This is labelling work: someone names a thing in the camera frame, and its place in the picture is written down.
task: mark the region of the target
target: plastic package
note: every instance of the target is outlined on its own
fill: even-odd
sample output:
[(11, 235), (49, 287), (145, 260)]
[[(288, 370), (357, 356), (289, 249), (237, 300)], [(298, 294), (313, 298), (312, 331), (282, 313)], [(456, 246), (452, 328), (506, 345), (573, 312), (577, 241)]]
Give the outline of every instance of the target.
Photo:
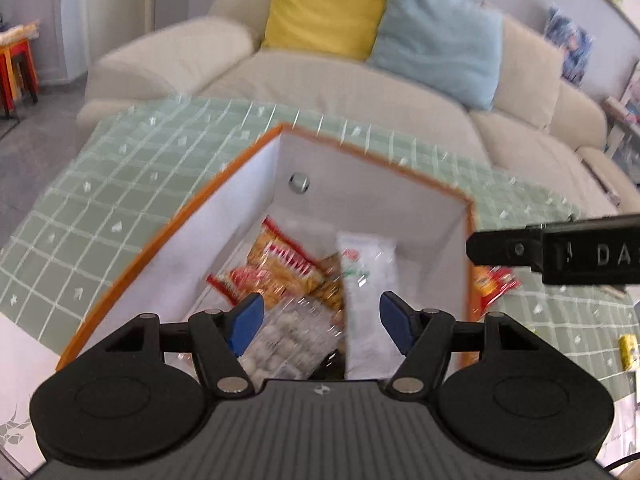
[(207, 282), (236, 306), (251, 292), (259, 292), (267, 309), (281, 298), (304, 296), (324, 283), (318, 263), (287, 238), (269, 217), (247, 257), (247, 265), (210, 275)]
[(380, 296), (398, 290), (396, 244), (338, 234), (347, 315), (346, 378), (391, 377), (404, 360), (380, 321)]
[(480, 317), (489, 306), (512, 288), (521, 285), (508, 267), (476, 267), (474, 285), (481, 295)]
[(307, 379), (338, 345), (340, 330), (331, 320), (331, 311), (305, 298), (285, 298), (267, 311), (238, 359), (255, 387), (267, 378)]
[(640, 356), (638, 355), (638, 338), (634, 334), (620, 336), (620, 359), (625, 372), (640, 369)]
[(310, 293), (324, 282), (324, 274), (304, 249), (286, 237), (267, 216), (246, 259), (249, 265), (268, 269), (288, 291)]

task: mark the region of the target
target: sofa cushion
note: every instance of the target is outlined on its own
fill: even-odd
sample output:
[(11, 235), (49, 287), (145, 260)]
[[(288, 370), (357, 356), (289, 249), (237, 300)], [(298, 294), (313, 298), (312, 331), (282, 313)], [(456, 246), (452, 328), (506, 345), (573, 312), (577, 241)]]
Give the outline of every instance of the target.
[(562, 52), (509, 16), (494, 108), (543, 130), (551, 124), (560, 92)]
[(640, 194), (636, 186), (602, 150), (583, 146), (578, 148), (582, 158), (607, 186), (620, 198), (618, 210), (622, 214), (640, 213)]
[(364, 61), (386, 0), (271, 0), (263, 46), (326, 52)]
[(592, 217), (617, 214), (598, 183), (566, 144), (495, 112), (472, 111), (494, 166), (550, 189)]
[(488, 164), (478, 133), (460, 104), (363, 63), (262, 50), (201, 95), (275, 102), (372, 123)]
[(255, 52), (251, 31), (208, 17), (162, 28), (113, 50), (89, 70), (86, 100), (193, 94)]
[(549, 131), (572, 150), (592, 146), (602, 151), (607, 140), (607, 118), (595, 101), (573, 85), (561, 81)]
[(469, 0), (387, 0), (367, 63), (490, 110), (501, 60), (499, 12)]

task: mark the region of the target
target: wooden stool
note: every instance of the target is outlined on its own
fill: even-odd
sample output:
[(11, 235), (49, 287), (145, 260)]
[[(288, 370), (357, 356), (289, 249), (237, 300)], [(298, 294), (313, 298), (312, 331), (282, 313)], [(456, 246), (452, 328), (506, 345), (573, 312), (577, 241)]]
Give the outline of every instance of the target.
[[(33, 103), (38, 102), (38, 75), (33, 65), (33, 57), (31, 56), (31, 45), (28, 38), (23, 38), (13, 43), (0, 46), (0, 57), (4, 58), (4, 63), (0, 62), (0, 76), (2, 77), (2, 88), (4, 93), (4, 101), (9, 110), (15, 109), (14, 100), (18, 97), (18, 84), (14, 74), (14, 60), (17, 62), (20, 75), (24, 81), (24, 85), (31, 94)], [(10, 90), (5, 88), (6, 81), (4, 74), (8, 79)]]

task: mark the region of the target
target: yellow snack bag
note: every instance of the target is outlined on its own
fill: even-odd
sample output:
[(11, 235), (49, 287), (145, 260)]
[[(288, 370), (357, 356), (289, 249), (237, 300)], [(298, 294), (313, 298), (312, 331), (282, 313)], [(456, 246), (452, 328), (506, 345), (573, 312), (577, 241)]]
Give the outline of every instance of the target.
[(638, 355), (638, 338), (634, 334), (620, 336), (620, 359), (625, 372), (640, 368), (640, 356)]

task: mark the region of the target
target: snack bag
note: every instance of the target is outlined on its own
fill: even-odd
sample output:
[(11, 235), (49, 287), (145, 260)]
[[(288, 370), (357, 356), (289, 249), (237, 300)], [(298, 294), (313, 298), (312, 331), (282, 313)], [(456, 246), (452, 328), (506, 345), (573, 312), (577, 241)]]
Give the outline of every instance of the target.
[(638, 338), (634, 334), (620, 336), (620, 359), (625, 372), (631, 372), (640, 368), (640, 356), (638, 355)]
[(273, 308), (287, 290), (284, 282), (274, 279), (269, 269), (252, 266), (236, 267), (219, 276), (209, 275), (207, 283), (236, 306), (252, 292), (262, 295), (265, 308)]
[(266, 309), (281, 298), (304, 296), (324, 283), (318, 264), (302, 248), (283, 235), (270, 218), (254, 242), (247, 265), (209, 275), (207, 282), (236, 306), (251, 292), (259, 292)]
[(474, 285), (482, 296), (480, 306), (480, 317), (482, 317), (489, 305), (508, 290), (519, 287), (521, 283), (507, 267), (476, 267)]
[(269, 217), (262, 222), (262, 231), (249, 251), (247, 263), (268, 269), (274, 280), (302, 295), (324, 283), (324, 274), (318, 263), (297, 243), (282, 234)]

